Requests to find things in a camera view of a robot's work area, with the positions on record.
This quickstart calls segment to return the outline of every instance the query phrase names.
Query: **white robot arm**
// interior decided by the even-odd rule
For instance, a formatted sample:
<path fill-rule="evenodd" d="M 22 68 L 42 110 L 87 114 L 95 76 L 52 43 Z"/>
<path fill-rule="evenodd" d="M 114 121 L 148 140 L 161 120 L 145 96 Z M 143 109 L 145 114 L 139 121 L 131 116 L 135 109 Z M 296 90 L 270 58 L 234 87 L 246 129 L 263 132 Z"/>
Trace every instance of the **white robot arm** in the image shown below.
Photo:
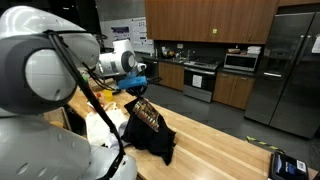
<path fill-rule="evenodd" d="M 99 45 L 92 35 L 60 17 L 20 6 L 8 9 L 0 19 L 0 47 L 1 179 L 136 178 L 135 160 L 121 156 L 121 141 L 119 150 L 90 146 L 38 115 L 65 105 L 78 84 L 119 140 L 77 71 L 84 64 L 94 68 L 99 61 Z M 135 61 L 128 57 L 127 65 L 133 69 Z M 128 73 L 130 67 L 118 71 Z"/>

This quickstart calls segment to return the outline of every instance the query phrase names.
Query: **stove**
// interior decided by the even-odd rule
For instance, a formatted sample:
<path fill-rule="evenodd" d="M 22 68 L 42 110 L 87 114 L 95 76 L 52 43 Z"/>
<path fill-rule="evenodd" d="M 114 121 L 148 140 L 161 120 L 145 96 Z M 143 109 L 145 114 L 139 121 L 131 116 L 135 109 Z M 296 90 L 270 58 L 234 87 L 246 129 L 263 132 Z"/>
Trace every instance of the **stove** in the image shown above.
<path fill-rule="evenodd" d="M 223 60 L 201 58 L 184 63 L 183 94 L 211 102 L 216 82 L 216 70 Z"/>

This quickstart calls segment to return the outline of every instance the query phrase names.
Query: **blue object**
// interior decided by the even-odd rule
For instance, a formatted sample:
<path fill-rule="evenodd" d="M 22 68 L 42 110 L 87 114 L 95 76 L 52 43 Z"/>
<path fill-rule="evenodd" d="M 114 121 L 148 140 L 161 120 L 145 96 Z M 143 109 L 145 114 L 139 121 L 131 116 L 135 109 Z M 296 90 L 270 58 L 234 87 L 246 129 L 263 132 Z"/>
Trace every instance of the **blue object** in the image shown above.
<path fill-rule="evenodd" d="M 128 89 L 136 86 L 142 86 L 147 84 L 147 78 L 145 76 L 138 76 L 128 79 L 123 79 L 118 82 L 119 89 Z"/>

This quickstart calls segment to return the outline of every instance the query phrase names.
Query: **kitchen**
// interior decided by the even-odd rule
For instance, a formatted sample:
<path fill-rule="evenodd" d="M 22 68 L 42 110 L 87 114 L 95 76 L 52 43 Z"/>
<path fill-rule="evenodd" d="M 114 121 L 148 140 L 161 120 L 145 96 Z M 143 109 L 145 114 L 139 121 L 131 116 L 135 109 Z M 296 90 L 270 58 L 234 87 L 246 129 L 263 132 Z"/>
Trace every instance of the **kitchen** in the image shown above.
<path fill-rule="evenodd" d="M 303 123 L 303 122 L 306 122 L 305 118 L 301 117 L 303 115 L 300 115 L 300 117 L 299 115 L 294 115 L 295 117 L 299 117 L 300 119 L 299 120 L 295 119 L 293 122 L 287 122 L 286 124 L 283 124 L 284 122 L 281 122 L 281 121 L 279 122 L 280 115 L 277 115 L 278 118 L 275 117 L 273 121 L 273 116 L 272 116 L 273 114 L 269 115 L 269 117 L 267 117 L 267 120 L 264 120 L 263 118 L 261 120 L 261 117 L 257 118 L 252 114 L 260 113 L 261 114 L 260 116 L 264 116 L 263 114 L 265 113 L 263 112 L 264 110 L 275 113 L 275 114 L 279 114 L 279 112 L 281 112 L 280 111 L 281 109 L 280 110 L 277 109 L 277 104 L 278 103 L 283 104 L 282 102 L 285 102 L 285 101 L 279 100 L 281 99 L 280 98 L 281 94 L 283 94 L 283 92 L 280 92 L 280 91 L 283 91 L 283 89 L 288 89 L 290 87 L 290 86 L 287 86 L 287 88 L 284 88 L 285 83 L 288 82 L 286 80 L 287 78 L 290 77 L 292 79 L 295 77 L 295 76 L 289 75 L 291 73 L 291 70 L 294 68 L 292 67 L 288 68 L 289 65 L 285 64 L 284 61 L 279 60 L 282 63 L 278 62 L 277 65 L 275 64 L 268 65 L 269 59 L 273 59 L 273 58 L 281 59 L 281 58 L 279 56 L 275 57 L 272 54 L 271 55 L 269 54 L 266 56 L 265 54 L 266 51 L 272 48 L 282 48 L 285 46 L 286 47 L 290 46 L 290 44 L 282 43 L 281 45 L 276 47 L 274 45 L 274 42 L 272 42 L 272 39 L 270 38 L 270 34 L 273 31 L 274 31 L 273 34 L 276 34 L 276 31 L 282 30 L 281 27 L 273 26 L 273 22 L 277 23 L 277 21 L 274 20 L 275 19 L 274 15 L 283 16 L 284 14 L 317 12 L 313 8 L 317 8 L 319 7 L 319 5 L 312 4 L 315 2 L 311 2 L 311 1 L 309 2 L 311 4 L 308 4 L 307 1 L 265 2 L 268 5 L 264 4 L 263 1 L 259 1 L 258 3 L 252 3 L 252 2 L 250 3 L 250 2 L 251 1 L 241 1 L 240 3 L 238 1 L 234 1 L 233 6 L 231 7 L 226 5 L 228 3 L 220 3 L 221 5 L 220 6 L 219 1 L 205 1 L 203 3 L 196 3 L 196 2 L 190 1 L 185 4 L 183 4 L 182 2 L 170 2 L 170 6 L 166 6 L 165 4 L 161 4 L 159 1 L 154 2 L 154 1 L 146 0 L 145 7 L 146 7 L 148 37 L 150 36 L 150 38 L 156 40 L 155 41 L 156 50 L 151 52 L 151 56 L 150 54 L 142 55 L 142 59 L 144 60 L 144 62 L 147 63 L 149 67 L 152 67 L 152 70 L 149 70 L 151 74 L 146 74 L 146 75 L 147 77 L 149 76 L 151 78 L 152 77 L 162 78 L 162 81 L 159 82 L 160 85 L 162 87 L 164 86 L 164 87 L 170 88 L 169 90 L 163 89 L 162 87 L 152 88 L 153 91 L 159 92 L 158 94 L 164 94 L 164 95 L 159 95 L 159 97 L 154 97 L 154 95 L 149 94 L 150 99 L 157 104 L 162 104 L 168 107 L 168 109 L 170 109 L 170 106 L 171 106 L 172 110 L 176 112 L 180 111 L 182 114 L 186 114 L 186 116 L 188 114 L 193 114 L 190 116 L 193 117 L 194 119 L 197 119 L 195 115 L 197 114 L 199 122 L 204 122 L 207 124 L 208 122 L 210 124 L 210 120 L 206 120 L 206 119 L 210 119 L 210 115 L 201 116 L 201 113 L 192 112 L 191 108 L 188 109 L 188 106 L 184 105 L 183 103 L 190 102 L 190 103 L 194 103 L 194 106 L 201 106 L 202 109 L 200 108 L 197 108 L 197 109 L 200 112 L 207 113 L 207 114 L 212 114 L 212 112 L 207 112 L 204 109 L 210 109 L 208 111 L 214 111 L 212 110 L 213 107 L 218 108 L 218 106 L 219 107 L 224 106 L 223 108 L 230 109 L 230 113 L 232 111 L 236 111 L 236 113 L 238 113 L 238 115 L 241 116 L 241 119 L 243 119 L 243 117 L 246 117 L 245 120 L 241 120 L 241 122 L 243 123 L 246 123 L 246 122 L 261 123 L 257 125 L 259 126 L 258 128 L 268 129 L 264 133 L 277 134 L 278 131 L 280 131 L 279 129 L 281 129 L 282 130 L 280 131 L 281 136 L 290 136 L 290 138 L 292 136 L 297 138 L 298 140 L 296 140 L 297 141 L 296 146 L 292 144 L 290 145 L 286 144 L 286 140 L 285 140 L 286 138 L 279 140 L 279 138 L 281 139 L 281 137 L 274 137 L 274 138 L 263 137 L 262 139 L 271 144 L 276 142 L 275 144 L 276 146 L 282 147 L 288 151 L 290 151 L 290 148 L 298 149 L 297 146 L 301 146 L 301 144 L 303 144 L 302 145 L 304 146 L 302 148 L 303 150 L 301 151 L 291 150 L 292 151 L 291 154 L 295 155 L 296 157 L 301 157 L 302 159 L 310 158 L 311 159 L 310 161 L 315 162 L 314 159 L 316 159 L 316 157 L 312 157 L 312 156 L 319 156 L 319 154 L 310 153 L 309 147 L 305 146 L 305 144 L 307 144 L 308 141 L 310 144 L 318 144 L 317 143 L 318 141 L 313 141 L 315 138 L 317 139 L 317 135 L 315 134 L 319 127 L 319 120 L 318 118 L 316 118 L 318 116 L 315 110 L 315 108 L 319 109 L 319 106 L 315 105 L 317 103 L 313 103 L 315 105 L 314 106 L 315 108 L 313 110 L 312 108 L 310 108 L 311 109 L 310 111 L 314 113 L 314 115 L 312 116 L 313 118 L 311 117 L 311 115 L 305 116 L 305 117 L 308 117 L 308 120 L 309 120 L 308 123 Z M 290 34 L 290 30 L 288 30 L 285 27 L 288 25 L 288 24 L 285 24 L 286 20 L 283 21 L 281 20 L 281 18 L 278 18 L 278 19 L 280 19 L 278 21 L 278 24 L 279 23 L 284 24 L 283 31 L 285 31 L 288 34 L 288 36 L 290 37 L 293 36 L 292 34 Z M 291 20 L 291 22 L 297 22 L 297 21 L 298 21 L 297 18 Z M 309 22 L 306 22 L 306 24 L 308 25 L 305 25 L 305 26 L 308 26 L 308 27 L 304 30 L 304 32 L 299 32 L 299 33 L 307 37 L 307 30 L 309 26 L 312 24 L 311 19 L 309 20 Z M 290 41 L 291 43 L 292 42 L 295 43 L 293 44 L 295 45 L 295 47 L 291 49 L 293 52 L 291 56 L 295 56 L 294 52 L 298 52 L 299 50 L 300 51 L 305 50 L 303 49 L 304 46 L 308 47 L 309 51 L 311 51 L 309 46 L 311 43 L 314 44 L 316 39 L 315 37 L 312 38 L 313 39 L 312 42 L 311 41 L 305 42 L 305 39 L 303 39 L 303 42 L 305 43 L 301 42 L 301 44 L 299 44 L 300 34 L 299 35 L 294 34 L 294 36 L 297 36 L 298 38 L 297 40 L 294 39 Z M 261 51 L 258 58 L 252 57 L 251 55 L 226 54 L 228 52 L 228 49 L 232 50 L 238 47 L 241 51 L 248 51 L 248 47 L 256 48 L 256 46 L 261 47 L 261 50 L 258 50 L 258 51 Z M 179 55 L 177 57 L 170 57 L 170 54 L 169 54 L 169 57 L 164 56 L 163 54 L 161 54 L 163 47 L 166 48 L 167 52 L 173 51 L 174 53 L 182 54 L 182 58 Z M 253 66 L 253 69 L 254 69 L 253 71 L 250 71 L 250 70 L 239 71 L 239 69 L 238 70 L 234 69 L 234 67 L 228 68 L 228 64 L 225 64 L 225 62 L 234 62 L 232 61 L 233 57 L 239 58 L 241 56 L 242 57 L 247 56 L 245 58 L 246 59 L 245 62 L 253 63 L 254 65 L 256 65 L 256 67 Z M 302 59 L 305 57 L 303 53 L 300 53 L 299 56 L 301 56 L 300 58 Z M 201 88 L 197 87 L 197 85 L 199 85 L 197 84 L 197 82 L 199 82 L 199 76 L 201 76 L 200 78 L 202 80 L 201 83 L 203 83 L 201 85 L 205 87 L 201 87 Z M 269 81 L 270 82 L 270 84 L 268 85 L 269 87 L 266 87 L 265 82 L 263 82 L 264 79 L 271 80 Z M 261 100 L 261 97 L 259 96 L 261 94 L 269 94 L 268 96 L 266 96 L 266 98 L 268 99 L 268 97 L 271 97 L 273 92 L 271 87 L 274 89 L 277 89 L 278 87 L 278 89 L 274 91 L 279 91 L 277 94 L 279 97 L 276 98 L 277 100 L 274 100 L 272 102 L 274 103 L 273 105 L 270 105 L 270 106 L 269 104 L 263 105 L 264 103 L 267 104 L 269 102 L 268 101 L 263 102 Z M 164 99 L 171 100 L 171 102 L 164 102 Z M 214 125 L 212 125 L 212 127 L 216 128 L 217 124 L 219 123 L 215 123 Z M 241 127 L 236 127 L 232 125 L 229 127 L 228 126 L 224 127 L 224 129 L 228 129 L 228 128 L 235 129 L 235 128 L 241 128 Z M 300 137 L 311 138 L 311 140 L 306 140 L 306 139 L 301 140 Z M 309 156 L 308 158 L 303 157 L 305 155 L 301 155 L 301 154 L 306 154 L 307 152 L 305 151 L 310 153 L 310 156 L 307 155 Z"/>

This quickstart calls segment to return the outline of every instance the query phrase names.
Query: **lower cabinet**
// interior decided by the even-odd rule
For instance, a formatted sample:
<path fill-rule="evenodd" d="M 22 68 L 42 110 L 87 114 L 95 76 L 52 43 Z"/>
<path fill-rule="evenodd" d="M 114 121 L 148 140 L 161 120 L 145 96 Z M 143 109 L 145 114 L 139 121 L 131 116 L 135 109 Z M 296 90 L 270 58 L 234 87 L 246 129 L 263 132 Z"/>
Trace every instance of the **lower cabinet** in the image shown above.
<path fill-rule="evenodd" d="M 218 72 L 213 100 L 246 109 L 254 81 L 251 77 Z"/>
<path fill-rule="evenodd" d="M 161 85 L 183 90 L 184 67 L 182 65 L 159 62 L 159 77 L 162 78 Z"/>

